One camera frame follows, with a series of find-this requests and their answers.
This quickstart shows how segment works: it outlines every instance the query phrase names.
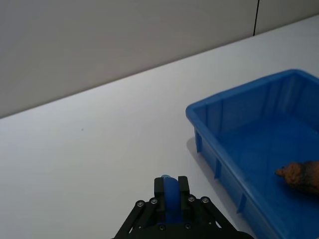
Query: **screw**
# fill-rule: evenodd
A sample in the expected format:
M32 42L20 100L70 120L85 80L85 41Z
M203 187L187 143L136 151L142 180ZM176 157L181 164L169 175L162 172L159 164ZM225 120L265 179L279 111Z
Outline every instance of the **screw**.
M165 229L166 229L165 225L160 225L160 226L159 226L159 230L160 230L160 231L165 231Z
M188 201L189 201L189 202L194 202L194 201L195 201L195 197L190 196L190 197L188 198Z
M189 229L191 229L191 225L190 225L189 223L187 223L187 224L185 224L185 228L186 228L187 230L189 230Z
M151 199L151 203L152 203L152 204L156 204L156 203L158 203L158 200L157 200L156 198L152 198L152 199Z
M139 201L139 202L137 203L137 206L138 206L138 207L142 207L142 206L144 206L144 202Z
M202 198L202 200L201 200L203 203L208 203L209 202L209 198L207 198L207 197L204 197L204 198Z

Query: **blue plastic bin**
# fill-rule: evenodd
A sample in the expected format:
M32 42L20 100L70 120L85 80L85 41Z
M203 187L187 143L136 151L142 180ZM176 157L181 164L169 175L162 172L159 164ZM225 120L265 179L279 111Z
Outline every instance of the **blue plastic bin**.
M275 175L319 160L319 80L289 70L187 107L197 151L259 239L319 238L319 200Z

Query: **black vertical line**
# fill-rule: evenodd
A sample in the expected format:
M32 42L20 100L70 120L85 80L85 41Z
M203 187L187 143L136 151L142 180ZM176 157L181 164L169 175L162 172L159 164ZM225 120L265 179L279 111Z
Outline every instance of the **black vertical line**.
M257 3L257 9L256 9L256 17L255 17L255 25L254 25L254 33L253 33L253 36L255 35L255 32L256 32L256 24L257 24L257 16L258 16L259 2L260 2L260 0L258 0L258 3Z

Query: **brown toy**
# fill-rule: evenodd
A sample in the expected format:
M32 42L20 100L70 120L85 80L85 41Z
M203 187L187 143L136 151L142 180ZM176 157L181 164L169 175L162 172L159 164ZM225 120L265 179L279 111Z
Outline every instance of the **brown toy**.
M319 195L319 161L291 163L277 169L275 174L283 177L292 188Z

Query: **gray wall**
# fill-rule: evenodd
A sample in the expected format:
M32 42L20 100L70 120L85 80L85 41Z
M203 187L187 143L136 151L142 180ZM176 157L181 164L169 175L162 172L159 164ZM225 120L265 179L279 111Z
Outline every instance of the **gray wall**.
M256 0L1 0L0 117L252 36Z
M256 34L319 13L319 0L260 0Z

